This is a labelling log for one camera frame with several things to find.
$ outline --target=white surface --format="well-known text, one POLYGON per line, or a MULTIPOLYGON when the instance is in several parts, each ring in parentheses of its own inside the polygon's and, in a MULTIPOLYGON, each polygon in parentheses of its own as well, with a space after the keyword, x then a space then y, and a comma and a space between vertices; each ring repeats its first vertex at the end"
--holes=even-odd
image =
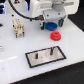
POLYGON ((0 52, 0 84, 9 84, 84 61, 84 32, 70 20, 66 20, 64 26, 57 29, 62 39, 56 42, 50 39, 51 31, 40 29, 38 21, 30 22, 23 18, 25 37, 16 38, 12 19, 11 14, 0 15, 0 22, 4 25, 0 28, 0 46, 4 48, 0 52), (53 46, 59 46, 67 59, 29 68, 25 53, 53 46))

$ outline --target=rectangular plate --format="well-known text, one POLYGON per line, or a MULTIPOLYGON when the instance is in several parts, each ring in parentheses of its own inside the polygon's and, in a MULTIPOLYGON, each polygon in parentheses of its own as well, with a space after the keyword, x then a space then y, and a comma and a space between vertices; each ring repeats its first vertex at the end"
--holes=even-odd
POLYGON ((28 64, 30 68, 37 67, 40 65, 44 65, 50 62, 55 62, 58 60, 66 59, 64 53, 61 51, 60 47, 52 47, 53 48, 53 54, 51 53, 51 48, 42 49, 38 51, 33 51, 30 53, 26 53, 26 58, 28 60, 28 64))

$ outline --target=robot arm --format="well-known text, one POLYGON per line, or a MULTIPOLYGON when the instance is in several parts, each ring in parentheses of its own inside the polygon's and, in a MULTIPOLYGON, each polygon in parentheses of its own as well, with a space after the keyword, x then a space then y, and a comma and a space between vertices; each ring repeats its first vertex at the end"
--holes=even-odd
POLYGON ((32 17, 43 15, 43 11, 54 9, 56 12, 65 10, 66 15, 75 14, 78 10, 79 0, 31 0, 30 12, 32 17))
POLYGON ((30 13, 32 17, 30 18, 19 13, 23 8, 25 8, 23 6, 26 6, 26 4, 24 4, 25 0, 19 1, 20 4, 18 6, 17 4, 14 4, 15 0, 6 0, 6 11, 13 9, 23 18, 31 20, 44 20, 52 18, 56 19, 64 17, 65 15, 75 14, 79 6, 79 0, 27 0, 30 1, 30 13))

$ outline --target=small white object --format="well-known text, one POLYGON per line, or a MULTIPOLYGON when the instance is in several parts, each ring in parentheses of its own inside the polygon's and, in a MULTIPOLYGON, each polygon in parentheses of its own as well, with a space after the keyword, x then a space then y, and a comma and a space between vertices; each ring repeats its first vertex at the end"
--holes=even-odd
POLYGON ((1 52, 1 51, 3 51, 3 47, 2 47, 2 46, 0 46, 0 52, 1 52))
POLYGON ((14 31, 16 34, 16 38, 20 36, 24 36, 24 25, 21 19, 13 19, 14 31))

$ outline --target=white robot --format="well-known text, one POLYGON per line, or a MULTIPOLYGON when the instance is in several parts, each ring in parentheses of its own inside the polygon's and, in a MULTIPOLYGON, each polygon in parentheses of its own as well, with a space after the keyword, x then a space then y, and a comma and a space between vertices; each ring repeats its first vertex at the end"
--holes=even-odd
POLYGON ((58 20, 58 25, 62 27, 65 18, 67 18, 67 16, 70 14, 75 14, 79 6, 79 0, 27 0, 27 1, 30 1, 29 12, 31 17, 26 17, 19 13, 27 11, 27 5, 25 0, 6 0, 5 1, 6 12, 10 13, 15 11, 20 16, 26 19, 30 19, 31 21, 40 20, 42 30, 44 30, 45 23, 52 20, 58 20))

